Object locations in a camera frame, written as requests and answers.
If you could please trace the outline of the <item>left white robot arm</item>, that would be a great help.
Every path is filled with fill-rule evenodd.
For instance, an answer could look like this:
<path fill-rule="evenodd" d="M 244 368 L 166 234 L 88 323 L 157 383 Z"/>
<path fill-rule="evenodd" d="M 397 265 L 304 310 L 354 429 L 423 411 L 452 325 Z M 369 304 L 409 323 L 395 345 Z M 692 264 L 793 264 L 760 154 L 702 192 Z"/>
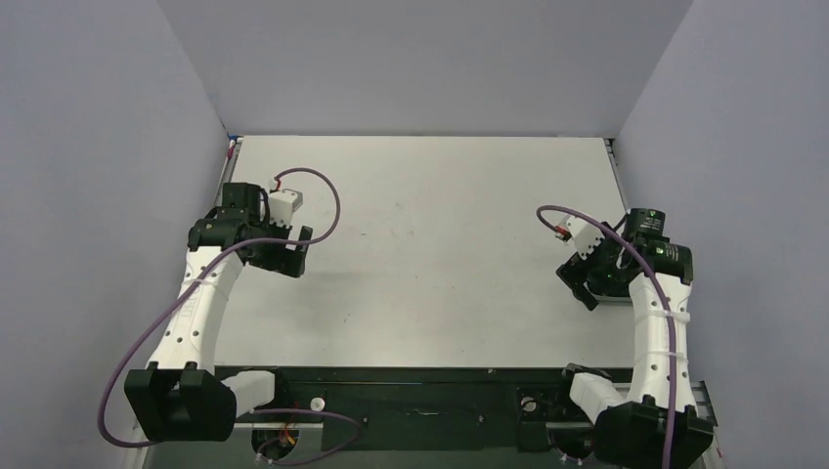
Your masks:
<path fill-rule="evenodd" d="M 301 277 L 307 248 L 283 244 L 303 195 L 250 183 L 226 183 L 220 201 L 188 233 L 186 271 L 176 306 L 145 368 L 132 369 L 124 393 L 146 438 L 222 442 L 239 416 L 271 401 L 275 379 L 244 372 L 215 374 L 218 333 L 236 280 L 246 266 Z"/>

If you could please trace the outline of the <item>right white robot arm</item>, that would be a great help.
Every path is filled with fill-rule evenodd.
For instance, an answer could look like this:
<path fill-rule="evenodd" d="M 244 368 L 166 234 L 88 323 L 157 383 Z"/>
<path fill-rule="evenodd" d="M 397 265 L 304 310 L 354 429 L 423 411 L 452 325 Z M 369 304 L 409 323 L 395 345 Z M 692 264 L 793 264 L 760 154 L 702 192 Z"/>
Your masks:
<path fill-rule="evenodd" d="M 575 252 L 556 271 L 588 310 L 608 299 L 633 305 L 633 368 L 627 393 L 595 368 L 568 367 L 569 398 L 592 425 L 597 459 L 625 468 L 690 468 L 711 446 L 688 376 L 693 257 L 664 234 L 666 215 L 634 208 L 620 228 L 567 209 L 552 226 Z"/>

